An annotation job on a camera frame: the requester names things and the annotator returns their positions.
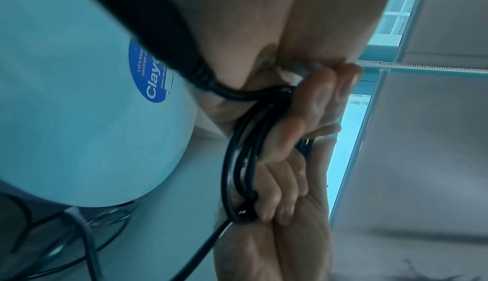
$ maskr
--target label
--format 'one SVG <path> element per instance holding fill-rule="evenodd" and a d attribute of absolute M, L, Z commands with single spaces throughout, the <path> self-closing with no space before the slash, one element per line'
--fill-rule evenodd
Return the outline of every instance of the label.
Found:
<path fill-rule="evenodd" d="M 173 71 L 166 69 L 132 39 L 129 43 L 129 66 L 137 89 L 146 99 L 154 103 L 166 99 L 168 88 L 173 85 Z"/>

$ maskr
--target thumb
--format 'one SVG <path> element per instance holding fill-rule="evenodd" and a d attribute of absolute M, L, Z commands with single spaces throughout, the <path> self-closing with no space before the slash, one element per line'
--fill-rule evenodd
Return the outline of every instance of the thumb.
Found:
<path fill-rule="evenodd" d="M 332 137 L 315 140 L 307 157 L 309 195 L 327 207 L 327 166 L 337 140 Z"/>
<path fill-rule="evenodd" d="M 317 128 L 335 86 L 336 73 L 330 68 L 311 73 L 298 85 L 286 117 L 266 137 L 261 161 L 284 160 L 304 134 Z"/>

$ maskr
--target white appliance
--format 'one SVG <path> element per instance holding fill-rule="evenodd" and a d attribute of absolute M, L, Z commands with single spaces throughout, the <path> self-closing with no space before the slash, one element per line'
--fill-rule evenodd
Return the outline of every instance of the white appliance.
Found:
<path fill-rule="evenodd" d="M 0 191 L 87 207 L 141 197 L 178 163 L 196 111 L 94 0 L 0 0 Z"/>

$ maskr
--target palm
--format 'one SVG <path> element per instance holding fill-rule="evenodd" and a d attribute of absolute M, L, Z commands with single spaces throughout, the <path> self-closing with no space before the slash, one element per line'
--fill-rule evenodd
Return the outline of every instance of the palm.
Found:
<path fill-rule="evenodd" d="M 314 145 L 307 160 L 310 191 L 299 198 L 293 222 L 255 222 L 232 226 L 214 249 L 219 280 L 323 280 L 330 271 L 331 250 L 325 168 L 333 146 Z"/>

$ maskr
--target sticker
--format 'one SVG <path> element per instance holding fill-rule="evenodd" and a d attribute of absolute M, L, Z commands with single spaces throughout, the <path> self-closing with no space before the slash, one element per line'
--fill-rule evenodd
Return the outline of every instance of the sticker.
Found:
<path fill-rule="evenodd" d="M 129 67 L 132 79 L 141 94 L 151 102 L 163 102 L 173 86 L 173 71 L 166 69 L 143 47 L 131 39 Z"/>

